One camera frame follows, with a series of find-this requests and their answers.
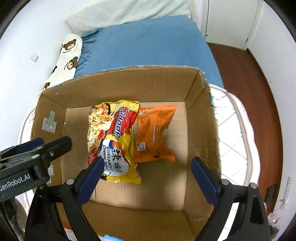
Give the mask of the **white patterned quilt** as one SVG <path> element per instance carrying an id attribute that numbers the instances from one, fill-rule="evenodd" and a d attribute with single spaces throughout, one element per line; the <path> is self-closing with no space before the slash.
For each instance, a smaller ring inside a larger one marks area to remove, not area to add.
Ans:
<path id="1" fill-rule="evenodd" d="M 221 177 L 232 184 L 258 182 L 260 159 L 245 107 L 234 94 L 210 84 L 218 125 Z"/>

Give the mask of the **bear print long pillow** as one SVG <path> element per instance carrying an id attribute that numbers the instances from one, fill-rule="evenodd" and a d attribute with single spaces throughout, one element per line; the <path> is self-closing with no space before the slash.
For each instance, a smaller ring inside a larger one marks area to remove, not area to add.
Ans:
<path id="1" fill-rule="evenodd" d="M 57 63 L 46 81 L 43 90 L 74 78 L 81 57 L 83 41 L 79 35 L 67 34 Z"/>

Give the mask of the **white door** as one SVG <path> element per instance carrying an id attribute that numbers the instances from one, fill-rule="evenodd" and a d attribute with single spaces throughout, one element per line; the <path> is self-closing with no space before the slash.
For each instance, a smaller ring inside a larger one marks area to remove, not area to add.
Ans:
<path id="1" fill-rule="evenodd" d="M 208 43 L 246 50 L 256 29 L 263 1 L 203 1 L 201 32 Z"/>

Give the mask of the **blue bed sheet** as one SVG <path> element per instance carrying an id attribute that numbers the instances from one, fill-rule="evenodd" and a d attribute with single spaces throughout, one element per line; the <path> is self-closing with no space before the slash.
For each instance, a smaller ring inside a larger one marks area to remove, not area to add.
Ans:
<path id="1" fill-rule="evenodd" d="M 166 16 L 100 28 L 82 35 L 75 77 L 134 66 L 187 66 L 204 72 L 209 84 L 224 87 L 197 25 L 186 16 Z"/>

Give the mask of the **grey white pillow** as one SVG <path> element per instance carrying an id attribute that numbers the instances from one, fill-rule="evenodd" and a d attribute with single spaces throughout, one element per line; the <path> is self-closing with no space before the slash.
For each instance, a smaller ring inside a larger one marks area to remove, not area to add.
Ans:
<path id="1" fill-rule="evenodd" d="M 187 1 L 96 1 L 66 18 L 76 35 L 144 19 L 164 16 L 187 16 L 191 12 Z"/>

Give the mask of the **wall switch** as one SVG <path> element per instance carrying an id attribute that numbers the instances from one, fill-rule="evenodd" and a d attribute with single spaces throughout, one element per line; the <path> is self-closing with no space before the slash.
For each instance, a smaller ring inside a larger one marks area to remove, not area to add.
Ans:
<path id="1" fill-rule="evenodd" d="M 38 58 L 39 58 L 39 56 L 37 54 L 32 54 L 32 56 L 31 56 L 31 60 L 33 62 L 36 62 L 38 60 Z"/>

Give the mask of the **open cardboard box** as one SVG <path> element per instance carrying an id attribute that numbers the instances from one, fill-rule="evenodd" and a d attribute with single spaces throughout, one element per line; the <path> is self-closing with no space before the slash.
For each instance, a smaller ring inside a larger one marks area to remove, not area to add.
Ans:
<path id="1" fill-rule="evenodd" d="M 72 149 L 54 159 L 53 185 L 103 159 L 82 205 L 96 237 L 198 236 L 213 208 L 192 175 L 192 159 L 220 172 L 210 89 L 199 69 L 125 68 L 48 88 L 37 103 L 32 138 L 48 143 L 63 136 Z"/>

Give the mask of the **orange sunflower seed packet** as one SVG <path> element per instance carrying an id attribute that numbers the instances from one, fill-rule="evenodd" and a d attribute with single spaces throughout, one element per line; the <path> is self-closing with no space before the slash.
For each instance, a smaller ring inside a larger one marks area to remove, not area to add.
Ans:
<path id="1" fill-rule="evenodd" d="M 146 163 L 158 160 L 175 162 L 175 154 L 165 145 L 165 132 L 177 105 L 141 107 L 137 115 L 137 138 L 133 161 Z"/>

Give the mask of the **yellow red noodle packet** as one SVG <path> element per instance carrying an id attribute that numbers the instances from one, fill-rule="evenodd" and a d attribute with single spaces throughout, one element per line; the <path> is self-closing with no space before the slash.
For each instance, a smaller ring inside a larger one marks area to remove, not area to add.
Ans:
<path id="1" fill-rule="evenodd" d="M 88 164 L 96 157 L 104 160 L 103 180 L 112 183 L 140 185 L 142 178 L 133 161 L 135 140 L 134 123 L 139 101 L 122 99 L 102 102 L 88 113 Z"/>

